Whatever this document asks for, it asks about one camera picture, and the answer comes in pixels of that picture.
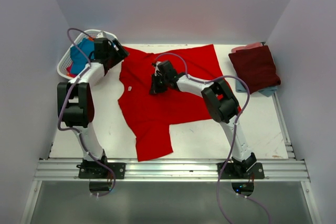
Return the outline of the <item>red t shirt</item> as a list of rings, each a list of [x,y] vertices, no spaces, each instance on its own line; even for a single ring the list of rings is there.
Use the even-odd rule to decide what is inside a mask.
[[[170,125],[208,120],[210,115],[201,97],[168,89],[150,94],[151,75],[156,58],[169,60],[178,72],[212,80],[222,75],[215,47],[206,45],[149,53],[126,47],[129,55],[121,65],[120,81],[124,93],[118,103],[124,119],[136,137],[138,161],[149,161],[173,152]]]

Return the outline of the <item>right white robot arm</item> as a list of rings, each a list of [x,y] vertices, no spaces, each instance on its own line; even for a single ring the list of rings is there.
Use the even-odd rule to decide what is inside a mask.
[[[232,170],[236,176],[246,178],[253,171],[257,159],[249,147],[239,116],[245,106],[239,102],[224,78],[204,80],[187,73],[178,73],[170,61],[153,63],[154,74],[151,75],[151,94],[165,92],[168,88],[201,97],[211,118],[219,123],[229,141],[232,152]]]

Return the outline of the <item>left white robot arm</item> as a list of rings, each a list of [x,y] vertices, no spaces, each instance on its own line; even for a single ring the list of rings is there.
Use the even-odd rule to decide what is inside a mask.
[[[74,47],[83,55],[86,65],[75,78],[57,85],[57,127],[60,131],[73,131],[76,134],[83,151],[83,161],[93,162],[90,167],[92,174],[104,178],[109,172],[109,165],[93,127],[95,110],[91,87],[129,53],[116,38],[94,38],[90,54],[83,52],[77,44]]]

